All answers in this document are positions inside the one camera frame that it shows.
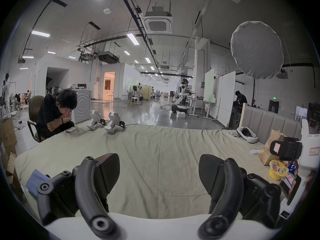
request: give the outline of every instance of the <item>concrete floor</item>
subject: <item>concrete floor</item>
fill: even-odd
[[[155,125],[155,126],[168,126],[183,129],[200,129],[200,130],[213,130],[221,129],[223,127],[219,122],[211,121],[210,119],[201,118],[205,116],[199,114],[196,116],[187,116],[186,118],[176,118],[176,114],[170,114],[168,101],[143,101],[142,105],[128,105],[123,102],[113,103],[96,103],[91,102],[91,109],[98,110],[103,117],[108,117],[110,111],[116,111],[119,113],[121,120],[126,124],[143,124],[143,125]],[[25,112],[23,119],[22,111],[19,111],[19,118],[23,123],[28,120],[28,111]],[[18,125],[17,120],[13,120],[14,125]],[[15,146],[17,155],[33,148],[38,144],[31,134],[28,125],[20,130],[15,131],[17,137],[17,144]]]

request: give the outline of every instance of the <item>smartphone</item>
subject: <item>smartphone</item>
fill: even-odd
[[[66,133],[72,133],[77,128],[78,128],[78,126],[71,127],[71,128],[66,130]]]

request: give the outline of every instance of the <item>gray headboard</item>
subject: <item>gray headboard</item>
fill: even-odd
[[[242,109],[240,126],[249,127],[262,144],[267,142],[272,129],[301,140],[301,122],[247,104]]]

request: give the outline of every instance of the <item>office chair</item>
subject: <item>office chair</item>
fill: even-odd
[[[27,121],[27,124],[32,137],[37,142],[42,142],[43,140],[46,139],[40,136],[38,125],[37,125],[38,115],[39,115],[39,111],[40,111],[43,99],[44,99],[43,96],[37,95],[37,96],[33,96],[29,102],[29,120]],[[35,134],[33,133],[31,126],[35,127],[36,129]]]

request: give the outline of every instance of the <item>white softbox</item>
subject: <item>white softbox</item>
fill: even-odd
[[[240,24],[231,38],[231,52],[239,69],[255,79],[273,78],[283,65],[283,48],[277,33],[261,21]]]

